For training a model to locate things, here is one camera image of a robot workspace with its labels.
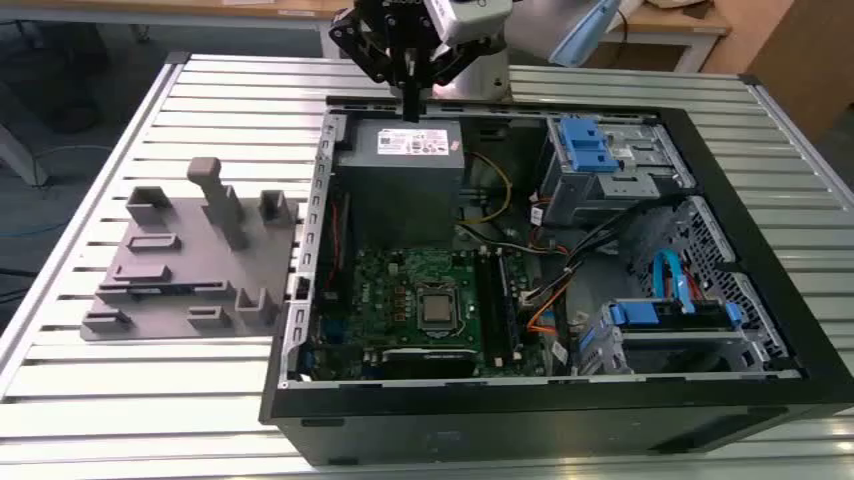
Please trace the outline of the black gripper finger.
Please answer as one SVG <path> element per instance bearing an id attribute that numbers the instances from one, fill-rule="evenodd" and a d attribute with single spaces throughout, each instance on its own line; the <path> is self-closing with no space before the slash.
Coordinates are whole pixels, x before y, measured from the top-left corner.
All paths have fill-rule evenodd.
<path id="1" fill-rule="evenodd" d="M 402 119 L 414 121 L 414 97 L 402 75 L 402 63 L 390 54 L 387 38 L 372 30 L 367 20 L 370 9 L 354 5 L 340 10 L 332 19 L 328 38 L 348 55 L 375 83 L 386 83 L 402 101 Z"/>
<path id="2" fill-rule="evenodd" d="M 411 92 L 414 121 L 428 100 L 498 99 L 498 41 L 475 40 L 455 46 L 418 49 Z"/>

